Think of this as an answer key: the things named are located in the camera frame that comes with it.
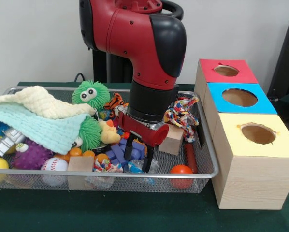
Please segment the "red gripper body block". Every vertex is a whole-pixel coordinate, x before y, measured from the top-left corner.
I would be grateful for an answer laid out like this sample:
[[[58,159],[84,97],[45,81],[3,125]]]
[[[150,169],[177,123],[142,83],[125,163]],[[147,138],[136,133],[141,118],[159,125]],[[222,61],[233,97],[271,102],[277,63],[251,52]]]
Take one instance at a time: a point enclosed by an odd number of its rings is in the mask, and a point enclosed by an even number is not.
[[[119,113],[119,124],[123,130],[136,135],[145,144],[152,147],[160,145],[169,132],[169,126],[164,122],[156,124],[140,122],[123,112]]]

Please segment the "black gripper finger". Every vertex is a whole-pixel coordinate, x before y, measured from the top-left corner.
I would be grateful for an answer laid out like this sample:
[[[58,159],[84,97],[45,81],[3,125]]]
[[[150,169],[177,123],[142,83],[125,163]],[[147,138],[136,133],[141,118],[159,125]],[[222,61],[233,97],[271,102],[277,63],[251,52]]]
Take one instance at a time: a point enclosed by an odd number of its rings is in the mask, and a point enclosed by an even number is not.
[[[154,156],[154,148],[149,145],[146,145],[146,146],[147,146],[147,156],[144,159],[142,171],[145,173],[148,173],[151,167],[153,156]]]
[[[132,155],[132,143],[133,143],[134,138],[128,138],[126,142],[126,148],[124,152],[124,159],[127,161],[130,161],[131,155]]]

